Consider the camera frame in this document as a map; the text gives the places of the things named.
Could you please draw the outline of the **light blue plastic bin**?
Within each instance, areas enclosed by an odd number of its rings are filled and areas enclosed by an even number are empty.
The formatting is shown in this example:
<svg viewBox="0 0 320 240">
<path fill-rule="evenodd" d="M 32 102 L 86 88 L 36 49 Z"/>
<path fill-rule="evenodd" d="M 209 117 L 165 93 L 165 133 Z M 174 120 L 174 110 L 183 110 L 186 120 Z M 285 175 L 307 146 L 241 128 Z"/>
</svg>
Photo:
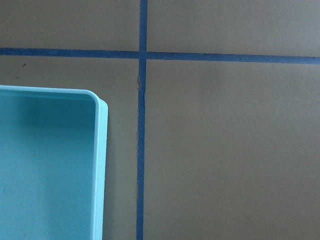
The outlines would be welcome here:
<svg viewBox="0 0 320 240">
<path fill-rule="evenodd" d="M 107 128 L 92 91 L 1 86 L 1 239 L 102 238 Z"/>
</svg>

